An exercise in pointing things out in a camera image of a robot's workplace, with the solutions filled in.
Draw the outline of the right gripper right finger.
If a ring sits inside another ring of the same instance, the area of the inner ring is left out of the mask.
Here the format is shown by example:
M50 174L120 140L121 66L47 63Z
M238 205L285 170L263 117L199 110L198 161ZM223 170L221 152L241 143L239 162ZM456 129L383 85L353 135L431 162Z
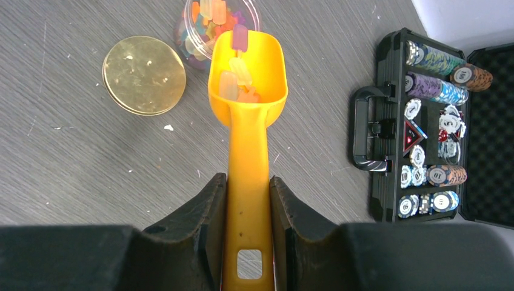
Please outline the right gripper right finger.
M337 225L300 200L278 176L270 179L277 290L342 290Z

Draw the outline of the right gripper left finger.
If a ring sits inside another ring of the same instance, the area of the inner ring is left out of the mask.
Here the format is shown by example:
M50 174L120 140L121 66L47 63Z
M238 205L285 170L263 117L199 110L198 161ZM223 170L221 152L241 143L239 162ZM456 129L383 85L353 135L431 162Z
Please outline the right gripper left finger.
M219 290L224 246L227 175L215 174L181 207L143 232L146 290Z

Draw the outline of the orange plastic scoop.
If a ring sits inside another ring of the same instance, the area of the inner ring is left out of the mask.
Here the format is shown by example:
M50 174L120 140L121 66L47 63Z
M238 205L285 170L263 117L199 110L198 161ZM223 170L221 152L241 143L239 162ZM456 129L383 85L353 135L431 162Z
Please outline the orange plastic scoop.
M218 38L208 80L210 106L229 129L227 208L222 264L222 290L273 290L273 235L267 129L280 116L289 93L285 59L279 41L264 32L249 31L248 49L241 56L261 96L260 103L237 102L219 94L221 73L236 56L232 32ZM241 250L258 250L261 276L238 275Z

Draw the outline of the gold jar lid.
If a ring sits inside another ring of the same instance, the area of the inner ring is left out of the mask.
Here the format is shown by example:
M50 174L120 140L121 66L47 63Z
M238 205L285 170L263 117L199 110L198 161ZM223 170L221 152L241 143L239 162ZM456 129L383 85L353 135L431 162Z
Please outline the gold jar lid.
M116 43L104 59L102 78L117 105L141 116L171 110L186 86L179 55L150 36L131 36Z

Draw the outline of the clear plastic jar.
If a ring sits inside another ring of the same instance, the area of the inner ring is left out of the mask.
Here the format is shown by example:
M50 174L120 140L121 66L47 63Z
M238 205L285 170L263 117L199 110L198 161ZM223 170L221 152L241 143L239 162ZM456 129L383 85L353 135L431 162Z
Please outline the clear plastic jar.
M208 70L219 36L239 24L249 30L260 30L255 1L188 0L176 22L173 41L187 65Z

